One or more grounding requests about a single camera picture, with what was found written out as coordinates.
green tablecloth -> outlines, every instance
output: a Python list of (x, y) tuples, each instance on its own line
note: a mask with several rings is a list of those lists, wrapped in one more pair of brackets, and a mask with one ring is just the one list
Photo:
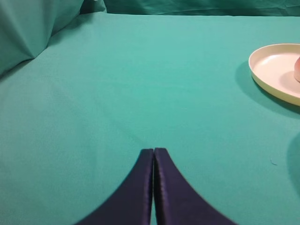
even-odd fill
[(247, 60), (299, 42), (299, 24), (79, 16), (0, 82), (1, 224), (75, 223), (156, 146), (238, 224), (298, 224), (300, 109), (260, 90)]

cream plate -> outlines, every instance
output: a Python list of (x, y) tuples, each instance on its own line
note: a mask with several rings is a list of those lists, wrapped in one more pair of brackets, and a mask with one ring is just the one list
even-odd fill
[(294, 78), (294, 66), (299, 57), (300, 44), (259, 48), (249, 58), (252, 77), (270, 94), (300, 106), (300, 82)]

wrinkled fabric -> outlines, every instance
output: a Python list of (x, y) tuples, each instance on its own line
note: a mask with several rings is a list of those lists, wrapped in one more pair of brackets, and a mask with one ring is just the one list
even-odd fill
[(247, 60), (299, 42), (299, 24), (79, 15), (0, 80), (0, 224), (73, 225), (116, 190), (140, 149), (161, 146), (237, 224), (296, 225), (300, 108), (259, 89)]
[[(49, 38), (80, 12), (83, 0), (0, 1), (0, 75), (37, 57)], [(103, 1), (85, 0), (83, 11), (105, 11)]]
[(105, 0), (107, 11), (138, 15), (299, 16), (298, 0)]

dark navy object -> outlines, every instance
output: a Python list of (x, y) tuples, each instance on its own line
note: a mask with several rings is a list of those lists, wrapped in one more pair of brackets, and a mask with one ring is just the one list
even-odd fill
[(149, 225), (152, 206), (153, 149), (140, 156), (118, 189), (77, 225)]
[(235, 225), (193, 190), (162, 148), (154, 151), (154, 201), (157, 225)]

